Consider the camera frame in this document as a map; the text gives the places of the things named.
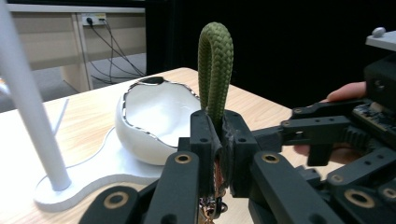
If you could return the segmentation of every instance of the white lamp base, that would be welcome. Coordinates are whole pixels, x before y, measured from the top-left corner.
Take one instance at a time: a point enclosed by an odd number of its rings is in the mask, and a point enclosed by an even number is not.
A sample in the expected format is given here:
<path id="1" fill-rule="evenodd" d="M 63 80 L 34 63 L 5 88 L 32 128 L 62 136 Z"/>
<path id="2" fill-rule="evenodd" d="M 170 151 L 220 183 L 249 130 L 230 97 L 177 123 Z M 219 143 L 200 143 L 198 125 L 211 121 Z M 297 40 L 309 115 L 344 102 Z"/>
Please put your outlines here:
<path id="1" fill-rule="evenodd" d="M 71 185 L 54 191 L 44 177 L 35 190 L 35 203 L 46 212 L 61 212 L 75 206 L 88 194 L 116 182 L 148 185 L 159 179 L 163 166 L 138 161 L 122 147 L 113 127 L 106 135 L 99 151 L 86 161 L 67 167 Z"/>

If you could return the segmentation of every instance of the electrical socket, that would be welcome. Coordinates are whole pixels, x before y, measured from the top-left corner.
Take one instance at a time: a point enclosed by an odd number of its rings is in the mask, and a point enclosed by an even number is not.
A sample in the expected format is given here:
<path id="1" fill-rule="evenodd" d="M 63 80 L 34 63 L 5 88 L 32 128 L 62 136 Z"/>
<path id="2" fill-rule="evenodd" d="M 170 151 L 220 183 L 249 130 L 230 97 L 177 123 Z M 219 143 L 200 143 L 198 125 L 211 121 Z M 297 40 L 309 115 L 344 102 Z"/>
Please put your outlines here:
<path id="1" fill-rule="evenodd" d="M 88 18 L 92 19 L 92 25 L 104 25 L 102 21 L 99 21 L 99 19 L 106 19 L 106 13 L 98 12 L 98 13 L 81 13 L 82 16 L 82 25 L 90 25 L 87 22 Z"/>

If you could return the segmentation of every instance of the green knitted cylinder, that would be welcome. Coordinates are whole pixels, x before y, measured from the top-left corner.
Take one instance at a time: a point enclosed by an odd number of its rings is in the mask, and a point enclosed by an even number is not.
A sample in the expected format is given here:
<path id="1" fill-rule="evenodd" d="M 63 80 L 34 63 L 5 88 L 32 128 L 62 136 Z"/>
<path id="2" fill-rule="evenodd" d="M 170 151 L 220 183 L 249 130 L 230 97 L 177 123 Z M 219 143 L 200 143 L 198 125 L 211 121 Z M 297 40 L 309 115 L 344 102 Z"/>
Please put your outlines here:
<path id="1" fill-rule="evenodd" d="M 198 81 L 201 108 L 206 110 L 216 130 L 221 129 L 232 71 L 231 35 L 223 24 L 210 22 L 199 38 Z"/>

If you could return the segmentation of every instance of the finger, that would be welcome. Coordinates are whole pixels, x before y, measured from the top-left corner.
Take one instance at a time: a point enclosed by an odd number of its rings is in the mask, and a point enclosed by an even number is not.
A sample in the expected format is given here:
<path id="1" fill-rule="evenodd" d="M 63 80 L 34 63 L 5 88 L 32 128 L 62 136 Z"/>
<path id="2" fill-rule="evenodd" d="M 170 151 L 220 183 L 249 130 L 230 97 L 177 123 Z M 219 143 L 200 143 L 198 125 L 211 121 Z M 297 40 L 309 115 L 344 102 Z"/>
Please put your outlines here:
<path id="1" fill-rule="evenodd" d="M 294 146 L 294 151 L 298 154 L 308 156 L 309 146 Z M 333 150 L 332 155 L 330 156 L 330 161 L 347 164 L 358 159 L 359 157 L 361 157 L 361 154 L 358 151 L 353 150 L 352 148 L 338 147 Z"/>
<path id="2" fill-rule="evenodd" d="M 302 146 L 294 146 L 294 151 L 298 154 L 308 156 L 309 154 L 309 146 L 302 145 Z"/>
<path id="3" fill-rule="evenodd" d="M 332 91 L 328 96 L 328 101 L 342 101 L 348 99 L 361 98 L 366 93 L 365 82 L 353 82 L 346 84 L 336 91 Z"/>
<path id="4" fill-rule="evenodd" d="M 351 148 L 340 147 L 336 148 L 330 157 L 330 161 L 347 164 L 360 158 L 361 154 Z"/>

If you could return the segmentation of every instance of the wooden table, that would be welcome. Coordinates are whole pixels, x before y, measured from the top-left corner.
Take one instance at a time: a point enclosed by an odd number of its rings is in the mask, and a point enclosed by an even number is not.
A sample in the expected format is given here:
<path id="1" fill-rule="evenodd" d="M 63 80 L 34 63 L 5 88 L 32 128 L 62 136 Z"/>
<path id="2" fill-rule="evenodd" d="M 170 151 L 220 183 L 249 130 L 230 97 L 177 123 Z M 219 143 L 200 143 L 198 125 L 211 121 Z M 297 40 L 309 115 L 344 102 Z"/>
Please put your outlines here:
<path id="1" fill-rule="evenodd" d="M 160 73 L 167 80 L 184 83 L 198 93 L 197 72 L 189 68 Z M 56 135 L 66 166 L 84 161 L 103 143 L 106 133 L 114 126 L 117 101 L 134 81 L 87 91 L 69 97 L 64 118 Z M 50 118 L 56 116 L 62 100 L 45 103 Z M 250 130 L 276 126 L 288 119 L 290 110 L 260 96 L 230 86 L 226 109 L 242 115 Z M 76 206 L 59 212 L 43 212 L 35 206 L 35 186 L 46 174 L 35 153 L 17 110 L 0 114 L 0 223 L 78 223 L 93 199 L 103 190 L 115 185 L 142 189 L 133 183 L 117 183 L 100 188 Z M 293 166 L 305 164 L 306 157 L 296 154 L 292 148 L 282 152 Z M 340 164 L 330 163 L 319 167 L 326 175 Z M 252 223 L 248 212 L 248 199 L 234 199 L 227 194 L 224 199 L 229 210 L 215 223 Z"/>

